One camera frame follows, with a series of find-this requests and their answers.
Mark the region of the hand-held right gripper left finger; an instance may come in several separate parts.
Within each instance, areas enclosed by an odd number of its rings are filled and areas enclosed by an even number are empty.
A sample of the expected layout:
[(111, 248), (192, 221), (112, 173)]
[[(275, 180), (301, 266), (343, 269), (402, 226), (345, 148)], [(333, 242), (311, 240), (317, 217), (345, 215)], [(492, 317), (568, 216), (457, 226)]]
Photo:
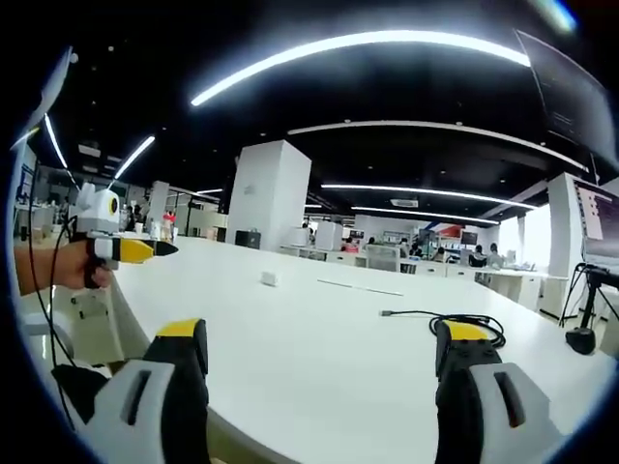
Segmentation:
[(103, 463), (207, 463), (205, 321), (159, 330), (95, 396), (91, 448)]

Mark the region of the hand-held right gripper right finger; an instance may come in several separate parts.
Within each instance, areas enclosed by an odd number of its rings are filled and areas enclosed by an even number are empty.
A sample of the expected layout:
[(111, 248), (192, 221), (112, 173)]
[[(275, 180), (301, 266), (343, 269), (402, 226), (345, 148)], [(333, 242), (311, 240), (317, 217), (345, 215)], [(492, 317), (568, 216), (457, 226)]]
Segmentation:
[(433, 332), (437, 463), (543, 463), (560, 448), (549, 398), (487, 335), (444, 320)]

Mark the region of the person's left hand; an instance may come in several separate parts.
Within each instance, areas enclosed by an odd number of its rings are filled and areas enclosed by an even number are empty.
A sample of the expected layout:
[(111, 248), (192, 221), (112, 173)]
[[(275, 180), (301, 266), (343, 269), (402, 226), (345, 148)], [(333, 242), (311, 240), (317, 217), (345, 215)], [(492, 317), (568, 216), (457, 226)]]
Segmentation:
[(54, 259), (53, 283), (72, 290), (105, 288), (112, 271), (89, 253), (90, 241), (69, 243), (58, 249)]

